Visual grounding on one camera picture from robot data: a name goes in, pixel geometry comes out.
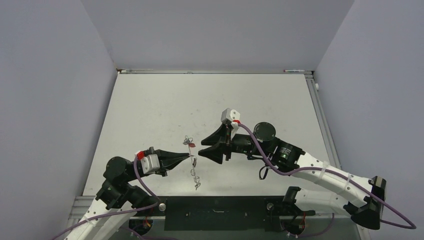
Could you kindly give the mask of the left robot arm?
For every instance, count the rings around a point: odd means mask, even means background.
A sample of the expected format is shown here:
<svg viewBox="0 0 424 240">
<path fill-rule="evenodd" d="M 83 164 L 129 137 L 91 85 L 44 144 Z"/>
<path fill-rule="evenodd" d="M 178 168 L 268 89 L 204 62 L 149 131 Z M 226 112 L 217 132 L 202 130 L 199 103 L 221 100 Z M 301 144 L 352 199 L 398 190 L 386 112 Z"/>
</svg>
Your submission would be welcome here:
<svg viewBox="0 0 424 240">
<path fill-rule="evenodd" d="M 143 177 L 166 177 L 188 152 L 177 153 L 153 147 L 135 153 L 134 160 L 115 156 L 106 164 L 104 182 L 78 223 L 63 232 L 67 240 L 107 240 L 134 215 L 143 215 L 161 204 Z"/>
</svg>

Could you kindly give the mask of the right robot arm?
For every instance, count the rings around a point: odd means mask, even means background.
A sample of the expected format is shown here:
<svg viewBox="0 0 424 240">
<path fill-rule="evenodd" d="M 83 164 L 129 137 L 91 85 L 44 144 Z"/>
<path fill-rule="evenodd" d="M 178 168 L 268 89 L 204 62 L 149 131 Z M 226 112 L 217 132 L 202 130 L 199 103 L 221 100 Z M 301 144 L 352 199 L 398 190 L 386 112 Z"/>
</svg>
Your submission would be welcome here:
<svg viewBox="0 0 424 240">
<path fill-rule="evenodd" d="M 316 193 L 301 187 L 289 187 L 282 207 L 289 214 L 316 211 L 349 216 L 367 229 L 379 230 L 386 198 L 387 181 L 380 177 L 356 176 L 318 160 L 301 148 L 276 137 L 275 127 L 259 122 L 251 134 L 239 134 L 238 121 L 222 124 L 201 141 L 205 147 L 198 155 L 222 164 L 233 153 L 244 154 L 248 160 L 262 160 L 265 167 L 285 176 L 310 181 L 329 193 Z"/>
</svg>

